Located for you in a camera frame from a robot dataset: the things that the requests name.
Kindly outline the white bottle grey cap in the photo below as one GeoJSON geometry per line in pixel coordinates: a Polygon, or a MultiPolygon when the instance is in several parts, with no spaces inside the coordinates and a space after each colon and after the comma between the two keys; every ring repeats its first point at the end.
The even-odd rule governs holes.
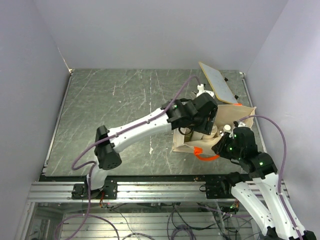
{"type": "Polygon", "coordinates": [[[201,132],[197,132],[197,131],[194,131],[191,135],[191,138],[190,140],[193,142],[193,141],[200,141],[202,140],[204,134],[201,133],[201,132]]]}

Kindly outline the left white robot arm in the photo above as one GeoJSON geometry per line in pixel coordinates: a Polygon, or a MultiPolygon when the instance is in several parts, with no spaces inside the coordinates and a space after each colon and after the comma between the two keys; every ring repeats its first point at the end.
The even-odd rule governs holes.
{"type": "Polygon", "coordinates": [[[87,175],[85,194],[98,198],[108,176],[108,171],[122,164],[120,152],[145,137],[178,130],[186,130],[210,135],[218,111],[218,104],[212,91],[198,93],[194,99],[176,99],[157,108],[149,115],[126,125],[96,130],[94,154],[97,164],[92,173],[87,175]]]}

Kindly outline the beige canvas tote bag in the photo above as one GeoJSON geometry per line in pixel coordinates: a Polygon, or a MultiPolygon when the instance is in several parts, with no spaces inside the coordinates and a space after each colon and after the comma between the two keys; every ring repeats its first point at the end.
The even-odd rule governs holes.
{"type": "MultiPolygon", "coordinates": [[[[218,106],[218,111],[213,123],[219,130],[224,125],[230,125],[233,129],[233,122],[241,118],[252,116],[255,113],[255,107],[248,107],[241,104],[222,104],[218,106]]],[[[173,131],[172,151],[178,153],[191,153],[196,158],[204,162],[215,161],[219,158],[212,147],[222,138],[209,140],[184,141],[184,137],[178,132],[178,129],[173,131]]]]}

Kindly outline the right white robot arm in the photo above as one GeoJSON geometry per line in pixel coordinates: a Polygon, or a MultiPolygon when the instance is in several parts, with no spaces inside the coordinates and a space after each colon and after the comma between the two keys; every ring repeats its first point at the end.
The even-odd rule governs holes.
{"type": "Polygon", "coordinates": [[[280,176],[272,157],[258,150],[254,132],[241,123],[225,125],[219,142],[212,150],[219,157],[235,160],[257,186],[258,198],[238,172],[226,175],[220,186],[226,198],[236,198],[258,225],[264,240],[314,240],[297,218],[290,202],[281,191],[280,176]]]}

